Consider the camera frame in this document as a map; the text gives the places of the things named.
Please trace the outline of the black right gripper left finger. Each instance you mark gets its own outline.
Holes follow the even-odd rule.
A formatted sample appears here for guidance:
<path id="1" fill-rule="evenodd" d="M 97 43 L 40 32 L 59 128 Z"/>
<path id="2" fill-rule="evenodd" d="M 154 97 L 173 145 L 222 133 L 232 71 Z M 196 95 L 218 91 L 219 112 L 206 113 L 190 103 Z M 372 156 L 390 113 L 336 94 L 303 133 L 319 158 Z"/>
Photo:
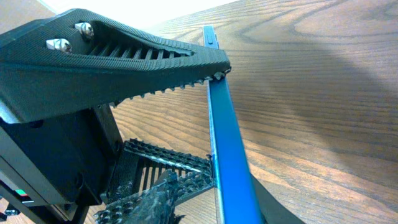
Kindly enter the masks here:
<path id="1" fill-rule="evenodd" d="M 99 224 L 109 223 L 180 223 L 185 215 L 175 213 L 176 201 L 183 180 L 176 172 L 168 169 L 155 184 L 142 193 L 124 197 L 98 211 L 94 217 Z"/>

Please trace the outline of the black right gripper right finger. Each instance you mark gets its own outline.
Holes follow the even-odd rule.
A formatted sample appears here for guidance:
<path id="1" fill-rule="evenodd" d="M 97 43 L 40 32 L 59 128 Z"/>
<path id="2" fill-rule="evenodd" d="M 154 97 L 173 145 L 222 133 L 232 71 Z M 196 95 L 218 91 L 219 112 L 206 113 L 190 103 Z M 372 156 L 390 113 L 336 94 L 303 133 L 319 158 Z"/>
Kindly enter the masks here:
<path id="1" fill-rule="evenodd" d="M 279 203 L 271 193 L 252 175 L 252 182 L 261 213 L 268 224 L 304 224 L 290 210 Z"/>

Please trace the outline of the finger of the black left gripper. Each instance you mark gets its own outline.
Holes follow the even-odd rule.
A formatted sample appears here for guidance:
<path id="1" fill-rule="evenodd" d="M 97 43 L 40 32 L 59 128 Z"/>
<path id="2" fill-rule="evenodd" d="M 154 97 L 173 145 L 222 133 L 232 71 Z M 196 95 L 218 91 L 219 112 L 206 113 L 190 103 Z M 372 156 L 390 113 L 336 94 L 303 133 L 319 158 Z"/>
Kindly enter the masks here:
<path id="1" fill-rule="evenodd" d="M 223 50 L 71 9 L 1 35 L 1 118 L 53 118 L 220 79 L 230 69 Z"/>
<path id="2" fill-rule="evenodd" d="M 163 179 L 177 182 L 177 202 L 182 203 L 214 186 L 210 158 L 154 146 L 138 139 L 124 142 L 107 191 L 107 203 L 144 195 Z"/>

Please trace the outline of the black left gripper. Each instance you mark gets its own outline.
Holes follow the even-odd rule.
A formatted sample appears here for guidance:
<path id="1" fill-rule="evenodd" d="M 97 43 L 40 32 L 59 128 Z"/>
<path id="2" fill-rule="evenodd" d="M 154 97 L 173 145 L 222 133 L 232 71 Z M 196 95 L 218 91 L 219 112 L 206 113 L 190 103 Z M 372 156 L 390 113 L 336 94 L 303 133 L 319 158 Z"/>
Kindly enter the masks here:
<path id="1" fill-rule="evenodd" d="M 1 121 L 1 197 L 35 223 L 83 223 L 107 199 L 122 144 L 107 105 Z"/>

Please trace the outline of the blue Samsung Galaxy smartphone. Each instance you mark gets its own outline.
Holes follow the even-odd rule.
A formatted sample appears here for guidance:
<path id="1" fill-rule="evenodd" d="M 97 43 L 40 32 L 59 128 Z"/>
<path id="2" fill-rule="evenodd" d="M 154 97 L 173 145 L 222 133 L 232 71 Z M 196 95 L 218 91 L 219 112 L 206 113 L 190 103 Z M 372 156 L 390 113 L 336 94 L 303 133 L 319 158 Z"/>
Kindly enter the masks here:
<path id="1" fill-rule="evenodd" d="M 207 84 L 219 223 L 264 223 L 226 77 Z"/>

